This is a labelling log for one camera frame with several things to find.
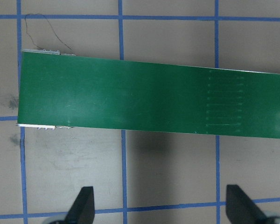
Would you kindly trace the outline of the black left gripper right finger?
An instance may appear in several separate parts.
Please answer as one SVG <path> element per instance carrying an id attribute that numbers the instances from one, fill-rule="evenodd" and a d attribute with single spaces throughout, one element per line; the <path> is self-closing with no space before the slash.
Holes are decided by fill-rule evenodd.
<path id="1" fill-rule="evenodd" d="M 231 224 L 264 224 L 268 218 L 236 184 L 226 186 L 225 212 Z"/>

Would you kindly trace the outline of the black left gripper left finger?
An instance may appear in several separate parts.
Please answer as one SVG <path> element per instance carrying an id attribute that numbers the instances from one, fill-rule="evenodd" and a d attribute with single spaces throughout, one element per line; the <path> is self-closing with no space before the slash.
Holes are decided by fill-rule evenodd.
<path id="1" fill-rule="evenodd" d="M 66 224 L 92 224 L 95 217 L 94 189 L 82 187 L 65 217 Z"/>

